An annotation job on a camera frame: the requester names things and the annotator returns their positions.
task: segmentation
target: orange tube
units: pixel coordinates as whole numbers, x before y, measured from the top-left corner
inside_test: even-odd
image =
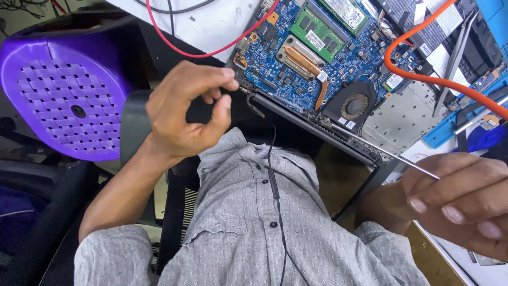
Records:
[[[506,110],[504,107],[498,105],[493,100],[489,99],[488,97],[484,96],[483,94],[472,90],[468,87],[465,87],[461,84],[458,84],[453,81],[449,81],[447,79],[442,78],[435,78],[430,77],[426,75],[420,75],[420,74],[414,74],[410,72],[406,72],[404,70],[401,70],[397,67],[395,67],[392,62],[390,61],[390,56],[395,49],[397,45],[402,43],[404,40],[407,40],[412,35],[418,33],[420,30],[425,28],[428,24],[430,24],[432,21],[434,21],[442,12],[444,12],[449,6],[453,5],[453,3],[456,0],[448,0],[443,6],[441,6],[434,14],[432,14],[427,20],[425,20],[423,23],[419,24],[418,26],[414,27],[411,31],[405,33],[404,35],[400,36],[397,40],[395,40],[386,50],[384,61],[385,65],[388,68],[388,70],[396,75],[402,76],[404,78],[417,80],[421,82],[426,83],[433,83],[438,84],[443,87],[450,88],[452,90],[456,90],[458,92],[463,93],[465,96],[471,98],[472,100],[478,102],[479,104],[483,105],[485,108],[491,110],[495,114],[497,114],[499,117],[503,118],[504,120],[508,121],[508,110]]]

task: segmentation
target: shirt pocket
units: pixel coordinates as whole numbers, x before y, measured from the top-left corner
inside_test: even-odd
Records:
[[[187,229],[183,244],[188,244],[202,232],[247,232],[245,223],[244,188],[226,187],[209,191],[199,204]]]

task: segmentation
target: purple plastic stool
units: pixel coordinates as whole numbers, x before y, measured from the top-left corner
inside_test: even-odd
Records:
[[[85,12],[101,18],[111,13]],[[133,90],[125,69],[125,27],[135,20],[119,16],[94,29],[67,31],[59,19],[8,37],[0,54],[2,87],[35,134],[55,150],[80,160],[119,158],[123,103]]]

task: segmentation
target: man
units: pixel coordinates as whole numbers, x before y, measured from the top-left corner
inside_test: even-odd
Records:
[[[269,183],[269,147],[246,142],[238,128],[224,134],[231,98],[220,87],[238,89],[233,70],[182,62],[150,95],[153,132],[84,215],[75,285],[425,285],[401,236],[413,219],[434,235],[508,261],[508,168],[500,161],[460,153],[426,158],[419,165],[441,180],[410,169],[370,192],[351,234],[330,220],[312,160],[273,148],[291,262]],[[206,125],[185,121],[198,95],[208,104],[216,100]],[[195,216],[182,248],[154,281],[149,238],[133,224],[161,175],[196,154]]]

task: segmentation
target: patterned shirt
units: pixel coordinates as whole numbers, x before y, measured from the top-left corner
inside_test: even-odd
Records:
[[[124,225],[88,235],[75,257],[75,285],[280,285],[284,248],[268,181],[268,146],[237,128],[200,154],[201,187],[184,243],[160,277],[148,272],[147,233]],[[350,233],[330,219],[313,161],[273,148],[288,252],[311,286],[428,285],[409,241],[374,222]],[[288,259],[284,285],[305,285]]]

